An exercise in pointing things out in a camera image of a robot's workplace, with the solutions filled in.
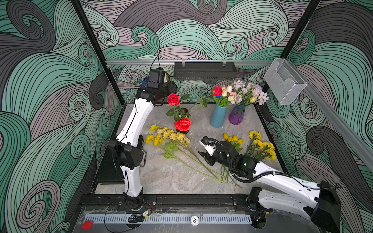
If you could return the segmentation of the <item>orange tulip stem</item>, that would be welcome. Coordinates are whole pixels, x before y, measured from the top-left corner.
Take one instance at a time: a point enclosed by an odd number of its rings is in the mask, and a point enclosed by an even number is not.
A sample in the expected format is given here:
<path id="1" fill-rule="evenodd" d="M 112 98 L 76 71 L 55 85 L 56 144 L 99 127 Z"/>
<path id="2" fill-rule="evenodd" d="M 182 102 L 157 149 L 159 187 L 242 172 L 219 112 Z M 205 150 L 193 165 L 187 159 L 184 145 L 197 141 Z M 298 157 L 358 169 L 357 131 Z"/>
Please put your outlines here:
<path id="1" fill-rule="evenodd" d="M 234 184 L 235 187 L 242 188 L 235 178 L 229 173 L 229 170 L 225 166 L 220 167 L 220 178 L 222 182 L 226 182 L 228 184 Z"/>

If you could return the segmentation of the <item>teal ceramic vase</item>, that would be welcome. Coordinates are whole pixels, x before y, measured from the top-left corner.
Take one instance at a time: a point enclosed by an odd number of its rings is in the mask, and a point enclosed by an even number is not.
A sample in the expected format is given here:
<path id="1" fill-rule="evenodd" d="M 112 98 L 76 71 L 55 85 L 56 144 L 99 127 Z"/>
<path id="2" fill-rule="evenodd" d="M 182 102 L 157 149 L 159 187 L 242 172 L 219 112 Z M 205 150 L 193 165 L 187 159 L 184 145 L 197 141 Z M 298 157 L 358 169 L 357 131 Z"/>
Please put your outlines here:
<path id="1" fill-rule="evenodd" d="M 210 119 L 210 125 L 214 128 L 222 127 L 225 121 L 226 111 L 227 106 L 221 107 L 219 105 L 215 105 L 214 111 Z"/>

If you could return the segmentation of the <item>yellow carnation flower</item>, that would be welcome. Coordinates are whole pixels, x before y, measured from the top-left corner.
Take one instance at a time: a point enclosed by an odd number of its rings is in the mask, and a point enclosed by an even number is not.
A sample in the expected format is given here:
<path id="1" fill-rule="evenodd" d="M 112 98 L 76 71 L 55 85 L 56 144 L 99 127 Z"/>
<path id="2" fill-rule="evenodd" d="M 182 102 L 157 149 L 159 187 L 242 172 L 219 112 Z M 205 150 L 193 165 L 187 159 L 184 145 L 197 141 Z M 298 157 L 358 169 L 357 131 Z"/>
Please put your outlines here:
<path id="1" fill-rule="evenodd" d="M 274 161 L 277 159 L 276 153 L 274 150 L 266 150 L 261 155 L 259 160 L 264 161 L 265 159 L 269 159 L 270 161 Z"/>
<path id="2" fill-rule="evenodd" d="M 275 147 L 272 143 L 270 142 L 263 142 L 263 150 L 262 150 L 262 153 L 266 150 L 275 150 Z"/>
<path id="3" fill-rule="evenodd" d="M 257 131 L 250 131 L 249 138 L 250 138 L 250 143 L 247 146 L 246 155 L 251 155 L 251 144 L 252 144 L 253 140 L 255 140 L 255 139 L 261 140 L 261 133 L 259 133 Z"/>
<path id="4" fill-rule="evenodd" d="M 263 150 L 263 142 L 259 139 L 253 140 L 251 144 L 251 156 L 258 157 Z"/>

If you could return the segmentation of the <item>purple glass vase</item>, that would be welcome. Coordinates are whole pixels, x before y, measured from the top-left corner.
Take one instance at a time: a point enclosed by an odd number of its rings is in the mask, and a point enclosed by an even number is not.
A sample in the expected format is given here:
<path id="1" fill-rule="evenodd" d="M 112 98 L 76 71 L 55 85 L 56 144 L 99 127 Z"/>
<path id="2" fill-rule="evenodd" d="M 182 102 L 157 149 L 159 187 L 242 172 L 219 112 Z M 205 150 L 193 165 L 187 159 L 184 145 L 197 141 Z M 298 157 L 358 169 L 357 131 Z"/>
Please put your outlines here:
<path id="1" fill-rule="evenodd" d="M 243 122 L 243 118 L 245 115 L 245 109 L 246 109 L 245 105 L 240 105 L 240 104 L 235 105 L 235 107 L 233 108 L 233 110 L 231 111 L 228 117 L 229 122 L 234 125 L 240 125 Z"/>

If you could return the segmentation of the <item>black vase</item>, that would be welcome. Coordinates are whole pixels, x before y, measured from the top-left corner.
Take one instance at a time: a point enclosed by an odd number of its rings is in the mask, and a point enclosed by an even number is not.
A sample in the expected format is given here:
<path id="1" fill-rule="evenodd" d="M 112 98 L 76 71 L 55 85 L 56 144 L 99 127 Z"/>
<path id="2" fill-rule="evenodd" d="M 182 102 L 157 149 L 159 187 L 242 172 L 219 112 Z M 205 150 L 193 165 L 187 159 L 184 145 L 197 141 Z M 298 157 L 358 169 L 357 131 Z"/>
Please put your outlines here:
<path id="1" fill-rule="evenodd" d="M 187 134 L 191 127 L 191 121 L 188 115 L 188 109 L 181 108 L 179 119 L 174 123 L 176 131 L 178 133 Z"/>

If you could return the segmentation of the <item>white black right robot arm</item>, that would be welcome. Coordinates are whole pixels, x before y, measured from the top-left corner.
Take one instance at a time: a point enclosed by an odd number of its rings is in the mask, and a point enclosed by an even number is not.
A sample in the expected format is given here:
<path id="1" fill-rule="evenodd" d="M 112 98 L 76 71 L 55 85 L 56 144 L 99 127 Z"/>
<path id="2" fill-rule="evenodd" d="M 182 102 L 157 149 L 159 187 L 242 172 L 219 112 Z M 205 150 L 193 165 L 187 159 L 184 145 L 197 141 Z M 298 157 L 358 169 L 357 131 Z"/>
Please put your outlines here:
<path id="1" fill-rule="evenodd" d="M 319 183 L 293 177 L 258 159 L 236 151 L 227 141 L 203 137 L 200 144 L 206 150 L 199 154 L 211 166 L 219 163 L 228 168 L 234 180 L 241 183 L 259 182 L 279 190 L 278 193 L 254 187 L 247 198 L 249 207 L 257 211 L 280 210 L 310 220 L 320 229 L 338 233 L 341 230 L 339 185 Z"/>

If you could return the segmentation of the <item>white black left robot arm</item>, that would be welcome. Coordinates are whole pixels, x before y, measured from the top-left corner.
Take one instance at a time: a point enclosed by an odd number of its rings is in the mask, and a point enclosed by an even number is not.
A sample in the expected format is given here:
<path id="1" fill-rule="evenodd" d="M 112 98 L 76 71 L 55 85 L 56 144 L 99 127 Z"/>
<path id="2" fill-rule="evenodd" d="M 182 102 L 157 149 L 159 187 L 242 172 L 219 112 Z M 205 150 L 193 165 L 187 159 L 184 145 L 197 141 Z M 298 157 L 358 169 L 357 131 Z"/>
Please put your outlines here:
<path id="1" fill-rule="evenodd" d="M 144 151 L 143 137 L 140 133 L 156 103 L 163 102 L 170 94 L 176 93 L 177 85 L 170 80 L 169 74 L 163 68 L 151 69 L 149 76 L 137 90 L 134 107 L 125 126 L 116 139 L 108 143 L 115 169 L 122 173 L 125 185 L 123 194 L 127 206 L 131 209 L 140 209 L 143 205 L 143 186 L 140 182 L 139 168 Z"/>

